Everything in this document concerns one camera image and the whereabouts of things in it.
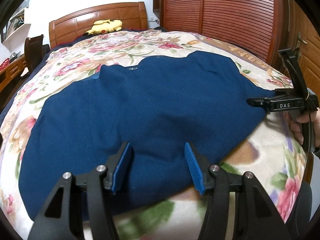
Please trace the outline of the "right hand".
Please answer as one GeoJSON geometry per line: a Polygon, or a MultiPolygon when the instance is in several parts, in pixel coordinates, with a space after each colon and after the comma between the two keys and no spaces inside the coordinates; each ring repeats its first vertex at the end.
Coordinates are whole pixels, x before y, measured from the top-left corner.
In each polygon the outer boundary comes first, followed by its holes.
{"type": "Polygon", "coordinates": [[[319,148],[319,108],[317,111],[306,111],[303,114],[297,116],[295,119],[289,114],[288,111],[285,111],[283,117],[293,133],[295,139],[303,145],[305,139],[308,137],[307,128],[309,122],[313,123],[314,129],[314,139],[315,139],[315,148],[319,148]]]}

